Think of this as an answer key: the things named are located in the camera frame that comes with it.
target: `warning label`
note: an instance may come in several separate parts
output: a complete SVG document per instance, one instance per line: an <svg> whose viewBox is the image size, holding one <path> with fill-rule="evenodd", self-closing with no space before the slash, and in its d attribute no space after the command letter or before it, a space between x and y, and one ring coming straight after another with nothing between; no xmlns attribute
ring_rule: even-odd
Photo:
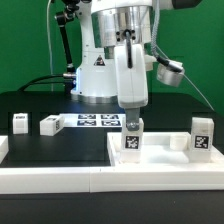
<svg viewBox="0 0 224 224"><path fill-rule="evenodd" d="M96 62L94 63L95 66L105 66L105 63L103 61L103 58L101 57L101 55L99 55L99 57L97 58Z"/></svg>

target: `robotic arm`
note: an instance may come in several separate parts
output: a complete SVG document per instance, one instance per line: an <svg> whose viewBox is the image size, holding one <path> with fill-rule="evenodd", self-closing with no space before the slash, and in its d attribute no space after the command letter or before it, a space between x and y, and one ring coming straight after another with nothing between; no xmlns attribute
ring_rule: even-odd
<svg viewBox="0 0 224 224"><path fill-rule="evenodd" d="M98 25L94 29L95 42L100 43L100 47L114 48L118 103L125 109L128 131L139 130L140 107L148 103L144 44L154 41L152 54L162 66L158 76L160 81L177 86L184 72L181 63L164 59L157 53L155 35L151 40L149 8L153 7L159 13L160 9L195 7L200 2L201 0L92 1L92 18Z"/></svg>

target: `white tray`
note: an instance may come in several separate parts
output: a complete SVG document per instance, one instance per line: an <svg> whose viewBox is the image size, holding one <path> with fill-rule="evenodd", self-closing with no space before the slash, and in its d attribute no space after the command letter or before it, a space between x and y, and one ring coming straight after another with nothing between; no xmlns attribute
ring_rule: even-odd
<svg viewBox="0 0 224 224"><path fill-rule="evenodd" d="M200 155L192 159L194 152L172 152L168 144L171 134L144 133L141 162L127 164L119 161L121 134L109 133L108 152L113 167L91 169L91 191L224 189L224 156L212 147L211 159L205 163L200 161Z"/></svg>

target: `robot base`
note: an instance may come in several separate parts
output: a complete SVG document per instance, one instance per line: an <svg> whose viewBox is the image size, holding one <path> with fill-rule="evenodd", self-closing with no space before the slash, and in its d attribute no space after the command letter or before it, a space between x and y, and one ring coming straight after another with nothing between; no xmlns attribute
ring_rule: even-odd
<svg viewBox="0 0 224 224"><path fill-rule="evenodd" d="M73 90L71 91L71 99L74 101L81 101L81 102L93 103L93 104L117 103L117 96L110 96L110 97L84 96L82 94L77 94Z"/></svg>

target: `white base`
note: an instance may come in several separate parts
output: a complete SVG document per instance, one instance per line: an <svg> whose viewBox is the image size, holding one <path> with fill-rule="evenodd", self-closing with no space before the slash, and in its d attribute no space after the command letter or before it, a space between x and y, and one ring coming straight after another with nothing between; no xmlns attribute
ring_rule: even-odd
<svg viewBox="0 0 224 224"><path fill-rule="evenodd" d="M109 133L111 167L0 169L0 194L223 190L224 156L212 147L205 163L188 150L171 151L171 134L144 133L140 163L120 163L121 133Z"/></svg>
<svg viewBox="0 0 224 224"><path fill-rule="evenodd" d="M121 130L121 139L120 142L120 160L122 162L139 162L141 160L141 148L142 148L142 138L143 138L143 130L144 130L144 123L142 118L139 119L139 130L137 131L129 131L126 127L126 119L123 118L122 120L122 130ZM137 144L134 145L134 149L130 150L132 147L131 140L128 144L129 138L138 138Z"/></svg>
<svg viewBox="0 0 224 224"><path fill-rule="evenodd" d="M19 113L13 116L13 134L28 133L28 114Z"/></svg>

